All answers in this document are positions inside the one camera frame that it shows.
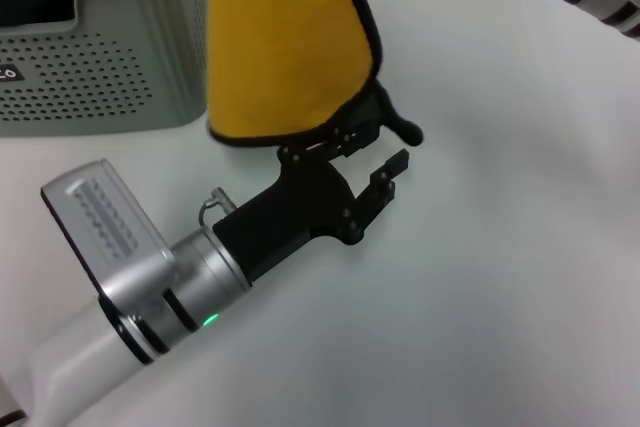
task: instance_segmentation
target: green led light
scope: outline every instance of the green led light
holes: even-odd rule
[[[206,327],[207,325],[209,325],[211,322],[213,322],[214,320],[216,320],[218,318],[218,315],[220,314],[215,314],[212,315],[211,317],[209,317],[204,324],[202,324],[203,327]]]

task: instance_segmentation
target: yellow cloth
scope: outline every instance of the yellow cloth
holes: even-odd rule
[[[209,0],[214,134],[283,136],[326,123],[374,59],[352,0]]]

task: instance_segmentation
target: white table surface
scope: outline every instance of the white table surface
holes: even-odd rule
[[[308,245],[77,426],[637,426],[640,46],[559,0],[370,0],[425,129],[397,200]],[[400,148],[339,162],[356,189]],[[94,296],[39,197],[107,157],[173,242],[274,153],[181,129],[0,140],[0,373]]]

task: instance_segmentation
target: perforated basket wall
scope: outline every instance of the perforated basket wall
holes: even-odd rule
[[[207,0],[76,0],[70,22],[0,29],[0,136],[183,125],[206,108]]]

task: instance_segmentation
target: metal clip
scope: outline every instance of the metal clip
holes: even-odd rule
[[[200,207],[200,212],[198,212],[198,223],[200,224],[200,227],[204,227],[206,225],[204,216],[207,211],[216,207],[222,208],[225,217],[227,215],[231,215],[238,208],[223,189],[220,187],[213,189],[211,197],[204,201],[204,204]]]

